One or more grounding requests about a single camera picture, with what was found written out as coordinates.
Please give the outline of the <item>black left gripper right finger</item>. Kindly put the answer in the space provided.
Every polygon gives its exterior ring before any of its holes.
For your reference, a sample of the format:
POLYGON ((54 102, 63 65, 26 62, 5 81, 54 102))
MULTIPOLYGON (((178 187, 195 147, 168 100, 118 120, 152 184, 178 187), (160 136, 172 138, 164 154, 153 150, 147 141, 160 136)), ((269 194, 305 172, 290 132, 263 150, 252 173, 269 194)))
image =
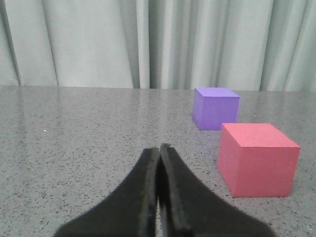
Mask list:
POLYGON ((160 148, 158 196, 167 237, 273 237, 260 220, 206 187, 169 144, 160 148))

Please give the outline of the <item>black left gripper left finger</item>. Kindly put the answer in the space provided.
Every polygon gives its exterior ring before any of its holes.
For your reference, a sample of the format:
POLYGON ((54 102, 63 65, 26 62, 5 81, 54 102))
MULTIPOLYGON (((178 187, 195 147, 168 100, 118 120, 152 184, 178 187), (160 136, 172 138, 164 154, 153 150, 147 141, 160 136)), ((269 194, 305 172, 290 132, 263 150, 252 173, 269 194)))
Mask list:
POLYGON ((154 237, 158 148, 146 148, 131 172, 98 205, 61 226, 56 237, 154 237))

